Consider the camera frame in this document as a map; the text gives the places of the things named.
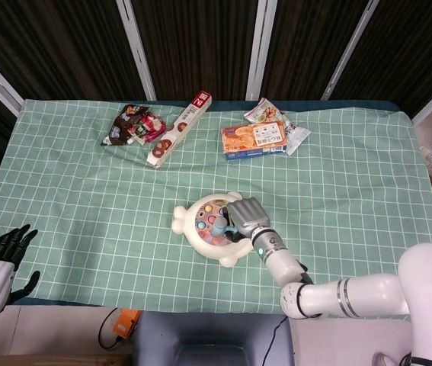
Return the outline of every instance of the green checkered tablecloth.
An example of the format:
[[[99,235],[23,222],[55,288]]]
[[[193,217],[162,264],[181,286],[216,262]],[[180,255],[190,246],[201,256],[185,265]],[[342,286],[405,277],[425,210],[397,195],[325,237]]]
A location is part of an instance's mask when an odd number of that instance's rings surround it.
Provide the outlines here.
[[[242,111],[205,113],[159,169],[148,146],[101,146],[123,105],[26,101],[0,168],[0,235],[39,230],[14,288],[31,296],[168,312],[279,313],[256,253],[234,268],[170,230],[176,205],[214,192],[256,197],[316,283],[395,273],[432,242],[432,190],[411,121],[360,108],[289,112],[312,131],[292,157],[227,162],[220,130]],[[173,123],[183,108],[152,106]]]

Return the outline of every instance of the snack box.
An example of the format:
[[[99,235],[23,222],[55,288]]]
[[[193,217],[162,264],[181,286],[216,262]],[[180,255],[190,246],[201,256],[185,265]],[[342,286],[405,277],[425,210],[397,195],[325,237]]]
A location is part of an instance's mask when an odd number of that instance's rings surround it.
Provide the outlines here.
[[[170,156],[175,147],[185,138],[187,132],[199,120],[200,116],[207,111],[212,104],[213,97],[206,91],[199,91],[199,94],[185,108],[185,111],[162,135],[161,139],[148,154],[148,164],[158,169]]]
[[[283,121],[247,124],[222,129],[222,151],[228,160],[284,153]]]

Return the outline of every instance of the toy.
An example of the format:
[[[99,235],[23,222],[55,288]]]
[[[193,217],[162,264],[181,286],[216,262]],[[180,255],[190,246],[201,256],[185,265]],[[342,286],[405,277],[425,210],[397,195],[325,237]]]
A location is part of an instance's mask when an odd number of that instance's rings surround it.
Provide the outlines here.
[[[239,258],[253,249],[250,239],[244,238],[238,241],[237,237],[232,238],[231,233],[237,230],[224,215],[228,202],[241,199],[242,196],[238,192],[229,192],[203,197],[188,210],[176,206],[171,229],[174,233],[183,233],[201,255],[218,259],[224,267],[232,267]]]

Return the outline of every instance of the floor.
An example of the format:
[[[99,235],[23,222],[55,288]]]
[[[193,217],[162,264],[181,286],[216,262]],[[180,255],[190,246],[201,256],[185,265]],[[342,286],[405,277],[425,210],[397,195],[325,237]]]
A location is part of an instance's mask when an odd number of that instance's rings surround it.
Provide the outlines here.
[[[432,149],[432,114],[416,128],[421,146]],[[100,355],[98,330],[110,312],[106,307],[9,306],[0,314],[0,355]],[[116,314],[104,326],[105,344]],[[297,366],[371,365],[377,352],[400,361],[411,349],[411,324],[392,319],[323,319],[291,321]],[[130,354],[125,342],[113,353]]]

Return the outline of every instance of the orange device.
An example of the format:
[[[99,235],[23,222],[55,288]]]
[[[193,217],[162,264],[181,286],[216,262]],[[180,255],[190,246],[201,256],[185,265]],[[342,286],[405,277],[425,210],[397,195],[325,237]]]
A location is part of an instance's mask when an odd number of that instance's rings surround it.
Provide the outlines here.
[[[133,334],[140,315],[141,310],[121,308],[121,313],[116,320],[116,324],[114,324],[114,333],[124,339],[128,339]]]

